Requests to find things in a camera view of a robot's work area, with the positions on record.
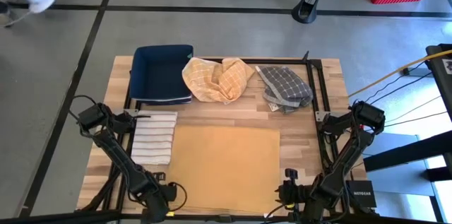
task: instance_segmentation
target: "gray concrete floor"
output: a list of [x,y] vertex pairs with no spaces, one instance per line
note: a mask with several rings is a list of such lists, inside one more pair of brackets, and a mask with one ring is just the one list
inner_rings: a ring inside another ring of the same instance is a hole
[[[109,5],[292,8],[298,1],[110,0]],[[57,0],[58,4],[100,2]],[[369,0],[320,0],[319,8],[452,12],[447,0],[389,5],[374,5]],[[11,29],[0,29],[0,108],[8,114],[2,122],[4,136],[0,140],[0,218],[13,217],[19,211],[95,14],[50,10],[30,16]],[[451,42],[451,37],[451,20],[433,18],[319,16],[314,23],[301,25],[288,15],[108,11],[77,93],[102,100],[116,55],[132,55],[140,46],[165,44],[193,45],[196,56],[300,57],[309,50],[313,58],[339,58],[347,91],[352,93],[423,57],[426,46]],[[404,78],[390,89],[412,80]],[[382,86],[356,97],[365,99]],[[378,106],[386,110],[388,117],[396,117],[437,94],[434,81],[427,78],[378,102]],[[83,104],[74,103],[73,108],[80,109]],[[441,108],[444,105],[439,101],[411,117]],[[387,131],[428,137],[451,127],[447,116],[438,116],[429,119],[429,123],[424,120]],[[65,213],[75,208],[90,145],[78,135],[74,121],[68,119],[33,215]]]

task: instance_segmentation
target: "black cable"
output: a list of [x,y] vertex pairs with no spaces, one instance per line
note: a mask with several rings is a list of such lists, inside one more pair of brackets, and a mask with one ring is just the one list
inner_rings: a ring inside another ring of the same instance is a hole
[[[352,115],[352,126],[354,128],[352,129],[350,134],[352,134],[352,132],[356,133],[356,137],[358,138],[358,147],[356,147],[355,151],[358,151],[359,147],[361,146],[361,138],[359,137],[359,127],[356,125],[355,117],[353,115]],[[355,168],[355,167],[356,166],[350,168],[350,177],[352,178],[352,180],[354,179],[352,171],[353,171],[353,168]]]
[[353,168],[355,168],[355,167],[359,167],[360,165],[362,165],[362,164],[364,164],[364,161],[363,162],[361,162],[360,164],[358,164],[358,165],[355,165],[355,166],[353,166],[352,167],[352,169],[350,169],[350,170],[353,170]]
[[340,136],[336,136],[336,137],[333,139],[333,141],[329,141],[329,140],[327,140],[327,138],[329,138],[329,136],[325,136],[325,137],[324,137],[325,142],[326,142],[327,144],[332,144],[332,143],[337,142],[337,141],[339,140]]
[[277,210],[281,209],[284,206],[285,206],[285,204],[282,204],[282,205],[278,206],[277,208],[274,208],[272,211],[270,211],[270,213],[268,213],[267,216],[263,219],[263,224],[269,224],[267,222],[268,218],[270,218],[273,213],[275,213]]
[[186,200],[188,199],[188,196],[186,194],[185,188],[182,185],[178,184],[177,182],[170,182],[169,185],[171,185],[171,184],[175,184],[176,186],[181,188],[184,191],[184,194],[185,194],[185,199],[184,199],[184,202],[182,203],[182,205],[180,205],[180,206],[178,206],[178,207],[176,207],[176,208],[174,208],[172,210],[169,210],[169,211],[177,211],[177,210],[179,210],[179,209],[181,209],[182,207],[185,206],[185,203],[186,203]]
[[[419,66],[421,66],[424,62],[425,62],[425,61],[419,63],[415,68],[410,69],[410,70],[408,71],[408,73],[410,73],[411,71],[413,71],[413,70],[419,68]],[[377,94],[379,94],[379,92],[381,92],[382,90],[386,89],[386,87],[390,86],[391,84],[397,82],[399,79],[401,79],[402,77],[407,76],[407,75],[408,75],[408,74],[403,74],[402,76],[397,77],[397,79],[395,79],[394,81],[388,83],[388,84],[385,85],[382,89],[376,91],[372,96],[368,97],[367,100],[366,100],[365,102],[369,101],[371,98],[373,98],[373,97],[375,97]]]
[[[366,154],[366,153],[361,153],[362,155],[367,155],[367,156],[373,156],[372,154]],[[353,177],[353,168],[355,168],[355,167],[357,167],[358,165],[356,165],[356,166],[354,166],[354,167],[352,167],[351,169],[350,169],[350,178],[352,179],[352,181],[354,181],[355,179],[354,179],[354,177]]]
[[346,207],[345,207],[345,209],[342,209],[342,213],[338,217],[333,218],[333,219],[329,219],[329,220],[323,220],[322,223],[333,223],[335,221],[340,220],[341,218],[344,218],[344,216],[348,213],[348,209],[350,207],[350,197],[348,195],[348,190],[347,190],[347,186],[346,186],[346,183],[345,183],[345,166],[344,166],[343,171],[342,171],[342,176],[343,176],[342,183],[343,183],[343,186],[344,186],[343,194],[344,194],[344,197],[345,197],[345,205],[346,205]]
[[413,121],[417,121],[417,120],[420,120],[420,119],[425,119],[425,118],[433,117],[435,115],[446,114],[446,113],[447,113],[447,111],[444,111],[444,112],[440,112],[440,113],[436,113],[436,114],[427,115],[427,116],[424,116],[424,117],[419,117],[419,118],[416,118],[416,119],[407,120],[407,121],[404,121],[404,122],[398,122],[398,123],[395,123],[395,124],[389,124],[389,125],[386,125],[385,128],[389,127],[389,126],[404,124],[404,123],[407,123],[407,122],[413,122]]
[[[93,100],[93,98],[92,97],[90,97],[90,96],[87,96],[87,95],[75,95],[73,98],[72,98],[72,101],[73,100],[75,100],[76,98],[87,98],[87,99],[89,99],[94,105],[97,105],[97,103]],[[80,123],[79,121],[80,121],[80,119],[74,114],[74,113],[72,113],[72,111],[71,111],[71,108],[69,108],[69,114],[78,122],[78,123]]]
[[287,221],[268,221],[266,224],[274,224],[274,223],[286,223]]
[[96,209],[99,208],[100,204],[105,199],[107,192],[113,187],[114,182],[118,178],[119,174],[120,171],[116,170],[116,172],[114,172],[112,176],[104,183],[104,186],[102,186],[97,195],[93,197],[91,202],[79,211],[96,211]]
[[134,203],[138,203],[138,204],[144,206],[145,208],[147,208],[147,206],[143,202],[140,202],[138,200],[132,199],[132,197],[130,196],[130,192],[129,191],[127,192],[127,197],[129,198],[130,201],[132,201]]
[[397,88],[397,89],[391,91],[390,93],[387,93],[387,94],[385,94],[385,95],[379,97],[378,99],[376,99],[375,101],[373,101],[372,103],[370,103],[370,105],[373,105],[375,102],[381,100],[381,99],[384,98],[384,97],[387,97],[387,96],[393,94],[394,92],[396,92],[396,91],[398,91],[398,90],[400,90],[400,89],[402,89],[402,88],[404,88],[404,87],[407,87],[407,86],[409,86],[409,85],[412,85],[413,83],[418,82],[419,80],[423,79],[423,78],[426,77],[426,76],[429,76],[430,74],[432,74],[432,73],[430,72],[430,73],[428,73],[427,75],[421,76],[420,78],[414,80],[413,82],[407,83],[407,84],[405,84],[405,85],[403,85],[403,86],[401,86],[401,87],[399,87],[399,88]]

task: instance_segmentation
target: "blue fabric basket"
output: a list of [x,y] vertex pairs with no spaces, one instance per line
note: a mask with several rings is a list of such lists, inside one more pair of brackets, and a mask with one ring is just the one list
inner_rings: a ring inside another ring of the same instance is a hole
[[151,105],[152,100],[189,97],[182,69],[192,56],[191,45],[139,47],[133,55],[130,97]]

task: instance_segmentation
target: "tan cardboard sheet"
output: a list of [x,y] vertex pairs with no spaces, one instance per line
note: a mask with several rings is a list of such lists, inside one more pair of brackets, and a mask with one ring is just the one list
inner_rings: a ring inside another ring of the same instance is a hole
[[[280,185],[280,132],[177,125],[167,180],[187,190],[185,209],[268,213],[278,206],[274,191]],[[179,190],[175,203],[182,199]]]

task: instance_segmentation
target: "wooden table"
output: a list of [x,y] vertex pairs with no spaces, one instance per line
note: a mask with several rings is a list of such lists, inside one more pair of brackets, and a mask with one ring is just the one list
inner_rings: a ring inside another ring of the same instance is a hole
[[[129,84],[129,72],[133,57],[119,56],[114,60],[112,73],[109,78],[107,92],[104,103],[112,110],[121,110],[126,99],[127,87]],[[325,77],[328,99],[331,110],[334,112],[347,112],[348,97],[345,90],[340,62],[338,59],[322,59],[323,74]],[[307,67],[305,65],[284,65],[291,68],[305,82],[308,82]],[[321,92],[317,72],[314,69],[314,81],[316,84],[316,95],[321,101]],[[261,77],[255,73],[248,82],[244,94],[235,102],[224,105],[221,102],[199,102],[195,97],[193,102],[187,105],[173,106],[143,106],[145,110],[173,110],[178,111],[177,124],[195,125],[220,125],[220,126],[244,126],[256,128],[272,128],[280,130],[280,178],[281,184],[285,179],[284,169],[294,168],[298,170],[298,184],[311,184],[315,176],[321,172],[321,161],[319,153],[319,143],[316,135],[316,125],[312,106],[301,108],[292,114],[282,114],[281,112],[271,112],[267,102],[263,99],[262,93],[265,88]],[[348,134],[344,134],[338,141],[339,150],[343,147]],[[128,141],[124,137],[123,146]],[[83,186],[78,198],[77,208],[86,206],[96,195],[102,185],[107,181],[111,161],[95,144],[91,149],[90,159]],[[151,172],[165,171],[164,165],[144,165],[145,169]],[[353,170],[355,179],[366,179],[366,172],[363,165]],[[115,184],[110,208],[115,208],[119,191],[119,180]],[[141,213],[142,206],[124,200],[123,213]],[[189,209],[182,208],[176,214],[235,214],[235,215],[256,215],[255,213],[228,211],[225,209]],[[275,215],[284,215],[285,210],[281,210]]]

